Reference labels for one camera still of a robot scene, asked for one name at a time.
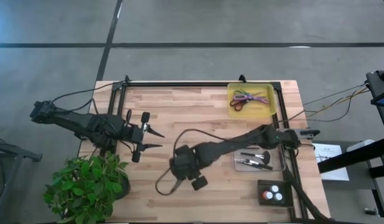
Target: wooden table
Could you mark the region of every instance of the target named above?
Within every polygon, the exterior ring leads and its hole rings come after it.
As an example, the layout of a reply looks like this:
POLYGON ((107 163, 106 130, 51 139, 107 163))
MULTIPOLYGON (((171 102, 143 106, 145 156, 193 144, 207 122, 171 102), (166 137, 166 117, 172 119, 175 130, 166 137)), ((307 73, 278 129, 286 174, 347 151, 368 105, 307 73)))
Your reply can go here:
MULTIPOLYGON (((110 82, 97 82, 96 87, 110 82)), ((297 82, 281 81, 288 117, 303 110, 297 82)), ((100 113, 106 113, 111 86, 94 92, 100 113)), ((122 144, 117 153, 126 168, 131 182, 131 192, 114 205, 108 222, 285 222, 290 220, 288 210, 281 207, 265 207, 258 204, 257 180, 282 180, 281 172, 237 172, 232 154, 222 156, 210 167, 202 170, 208 185, 194 191, 185 181, 174 194, 159 195, 154 189, 157 178, 169 167, 175 138, 187 128, 198 128, 209 133, 230 138, 272 122, 265 119, 231 119, 227 109, 227 88, 207 87, 127 87, 123 117, 132 109, 131 122, 140 124, 143 111, 151 113, 149 124, 165 135, 159 138, 145 134, 144 143, 162 144, 163 147, 148 149, 142 153, 140 163, 131 162, 131 153, 122 144)), ((290 121, 291 128, 306 128, 306 118, 301 114, 290 121)), ((178 143, 193 146, 202 141, 215 141, 200 133, 187 133, 178 143)), ((94 147, 85 141, 80 156, 91 154, 94 147)), ((314 151, 310 146, 299 149, 297 157, 302 187, 312 202, 326 216, 330 216, 324 189, 317 168, 314 151)), ((159 188, 167 192, 175 178, 168 174, 159 188)), ((294 207, 300 216, 297 196, 294 207)))

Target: clear plastic tray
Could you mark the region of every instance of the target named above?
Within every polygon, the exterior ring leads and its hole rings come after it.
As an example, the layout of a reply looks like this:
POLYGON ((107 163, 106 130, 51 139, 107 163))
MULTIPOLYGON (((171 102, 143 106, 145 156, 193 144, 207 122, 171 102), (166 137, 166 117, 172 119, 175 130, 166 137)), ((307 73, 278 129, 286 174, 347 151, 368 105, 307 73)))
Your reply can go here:
POLYGON ((259 148, 258 146, 254 146, 253 148, 247 148, 247 149, 239 149, 235 152, 233 152, 233 158, 234 159, 250 159, 254 160, 256 162, 262 163, 262 160, 257 157, 252 157, 252 156, 246 156, 246 155, 241 155, 241 152, 247 152, 251 154, 259 154, 262 155, 265 151, 268 151, 269 154, 271 155, 271 159, 267 165, 273 167, 273 170, 268 170, 268 169, 257 169, 252 166, 248 166, 239 162, 234 161, 235 164, 235 169, 236 171, 242 171, 242 172, 272 172, 272 171, 283 171, 286 166, 286 158, 284 156, 284 152, 281 147, 277 147, 275 149, 262 149, 259 148))

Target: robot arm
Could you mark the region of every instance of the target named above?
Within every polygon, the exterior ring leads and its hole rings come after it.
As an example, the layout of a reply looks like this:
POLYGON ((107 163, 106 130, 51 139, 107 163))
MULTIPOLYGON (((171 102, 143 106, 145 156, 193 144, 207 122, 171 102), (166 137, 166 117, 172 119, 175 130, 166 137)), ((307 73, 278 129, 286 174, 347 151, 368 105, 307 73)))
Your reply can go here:
POLYGON ((150 147, 160 147, 157 144, 143 144, 145 132, 164 137, 155 132, 148 124, 150 114, 144 112, 141 118, 142 125, 138 127, 131 124, 129 118, 131 111, 127 113, 127 120, 113 114, 79 114, 56 107, 51 101, 35 102, 30 114, 31 120, 39 124, 56 124, 74 132, 81 140, 89 139, 95 147, 101 150, 115 153, 116 142, 126 141, 136 144, 133 151, 133 162, 139 162, 141 152, 150 147))
MULTIPOLYGON (((203 142, 192 148, 187 145, 178 147, 174 151, 175 156, 169 161, 170 170, 177 179, 177 183, 169 194, 175 192, 176 188, 178 188, 186 178, 192 181, 194 190, 206 186, 208 184, 207 179, 201 175, 200 170, 211 165, 218 160, 221 155, 254 145, 258 145, 264 149, 274 149, 278 147, 279 144, 282 144, 286 148, 296 149, 301 145, 300 138, 310 139, 318 133, 319 131, 317 130, 295 131, 293 129, 287 129, 279 131, 272 125, 261 125, 246 134, 227 139, 226 141, 203 142)), ((328 220, 328 218, 314 206, 302 187, 296 182, 287 165, 283 174, 284 180, 291 183, 298 196, 312 213, 312 216, 316 219, 328 220)))
POLYGON ((279 144, 286 147, 297 148, 301 142, 297 133, 292 130, 285 132, 277 131, 272 125, 261 125, 246 134, 227 139, 222 142, 203 142, 192 148, 184 145, 174 152, 175 157, 170 159, 172 174, 177 180, 194 180, 194 190, 207 185, 204 176, 200 176, 200 169, 208 167, 220 156, 238 149, 245 149, 248 146, 258 145, 264 149, 274 149, 279 144))

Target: paper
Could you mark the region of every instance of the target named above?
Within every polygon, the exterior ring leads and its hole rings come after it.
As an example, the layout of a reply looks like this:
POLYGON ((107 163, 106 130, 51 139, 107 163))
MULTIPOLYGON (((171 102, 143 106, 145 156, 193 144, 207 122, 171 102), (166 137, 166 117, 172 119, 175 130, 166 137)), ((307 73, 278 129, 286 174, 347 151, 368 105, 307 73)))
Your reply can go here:
MULTIPOLYGON (((316 162, 322 162, 331 157, 342 154, 338 145, 313 144, 315 146, 316 162)), ((349 181, 348 172, 345 167, 321 174, 322 180, 344 180, 349 181)))

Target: purple scissors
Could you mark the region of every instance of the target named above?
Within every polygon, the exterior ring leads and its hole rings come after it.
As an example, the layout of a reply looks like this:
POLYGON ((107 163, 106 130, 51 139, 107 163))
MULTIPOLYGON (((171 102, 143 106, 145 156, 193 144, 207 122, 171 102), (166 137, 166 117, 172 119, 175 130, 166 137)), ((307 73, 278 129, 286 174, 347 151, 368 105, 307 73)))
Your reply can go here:
POLYGON ((233 100, 230 102, 230 106, 234 106, 236 111, 241 111, 243 106, 252 100, 268 104, 269 100, 265 96, 255 96, 260 93, 263 93, 263 91, 251 94, 244 90, 236 90, 234 92, 235 95, 233 96, 233 100))

